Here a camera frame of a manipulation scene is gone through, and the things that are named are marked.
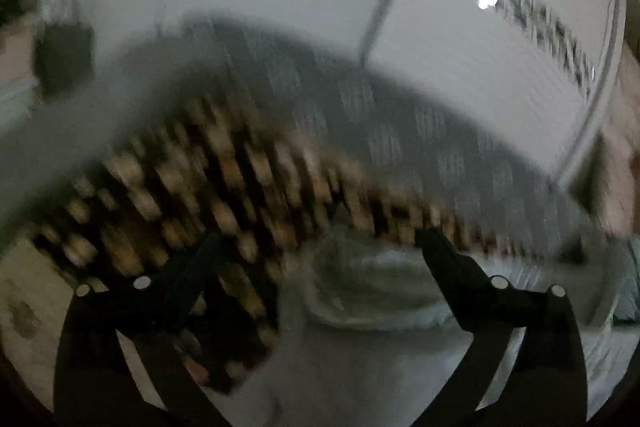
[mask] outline black and tan fabric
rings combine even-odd
[[[34,244],[72,279],[110,288],[160,269],[204,233],[222,232],[236,263],[199,303],[189,330],[210,345],[189,355],[225,393],[267,356],[283,270],[341,203],[354,227],[385,241],[413,244],[416,229],[440,227],[461,251],[526,254],[284,136],[209,97],[192,100],[76,180],[75,196],[38,224]]]

